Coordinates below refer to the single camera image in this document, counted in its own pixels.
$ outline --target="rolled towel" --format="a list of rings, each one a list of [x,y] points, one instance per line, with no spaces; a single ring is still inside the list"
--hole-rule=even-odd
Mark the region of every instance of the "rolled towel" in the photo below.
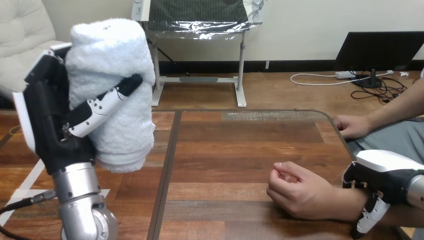
[[[97,162],[111,172],[139,170],[153,147],[152,86],[155,72],[141,26],[132,20],[109,19],[71,29],[72,48],[65,65],[70,108],[95,99],[123,78],[139,74],[143,83],[124,105],[89,134]]]

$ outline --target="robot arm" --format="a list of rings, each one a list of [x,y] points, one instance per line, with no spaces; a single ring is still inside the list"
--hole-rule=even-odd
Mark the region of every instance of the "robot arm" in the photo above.
[[[13,98],[25,141],[53,178],[62,239],[115,240],[118,224],[99,195],[96,149],[87,135],[118,110],[143,79],[138,74],[123,78],[71,111],[63,61],[70,48],[66,43],[44,51],[25,78],[26,89]]]
[[[384,150],[358,153],[343,175],[343,188],[366,188],[371,197],[351,235],[359,239],[371,230],[391,205],[424,209],[424,165]]]

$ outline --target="finger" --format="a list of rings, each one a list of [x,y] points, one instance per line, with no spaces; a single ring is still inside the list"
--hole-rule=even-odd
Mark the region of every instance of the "finger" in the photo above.
[[[288,210],[291,201],[287,199],[285,196],[279,194],[278,192],[272,190],[270,187],[266,189],[266,194],[280,207],[284,210]]]
[[[288,183],[297,183],[298,179],[295,178],[294,176],[288,174],[288,173],[282,173],[280,174],[280,179],[283,179],[284,181],[288,182]]]
[[[349,128],[346,128],[345,130],[340,131],[340,134],[347,140],[352,139],[354,133]]]
[[[336,125],[337,129],[342,130],[342,121],[340,120],[339,116],[336,116],[333,119],[334,124]]]
[[[308,177],[313,174],[306,168],[303,168],[291,161],[274,163],[274,169],[280,173],[287,173],[292,175],[293,177],[297,178],[299,182],[308,179]]]
[[[279,172],[273,169],[269,175],[268,186],[275,192],[285,196],[286,198],[296,189],[295,183],[290,183],[279,177]]]

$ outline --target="wooden table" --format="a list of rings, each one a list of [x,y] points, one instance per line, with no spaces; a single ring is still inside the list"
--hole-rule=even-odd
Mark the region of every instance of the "wooden table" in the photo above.
[[[348,240],[350,224],[291,218],[266,194],[275,162],[292,161],[340,186],[352,156],[328,116],[302,110],[177,110],[153,113],[155,145],[137,172],[98,168],[107,207],[122,240]],[[5,205],[37,157],[14,112],[0,112],[0,204]],[[52,188],[45,170],[26,191]],[[57,240],[52,200],[20,209],[5,227]],[[387,227],[364,239],[394,240]]]

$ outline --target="baseboard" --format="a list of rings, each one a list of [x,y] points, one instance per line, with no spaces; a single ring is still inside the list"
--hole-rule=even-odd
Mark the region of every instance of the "baseboard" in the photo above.
[[[10,100],[0,96],[0,109],[14,109],[15,105]]]
[[[323,72],[334,71],[335,60],[288,60],[270,61],[266,69],[266,61],[245,61],[245,73],[284,73],[284,72]],[[169,61],[159,62],[160,73],[167,74],[229,74],[239,71],[238,61]],[[413,60],[404,71],[421,71],[424,60]]]

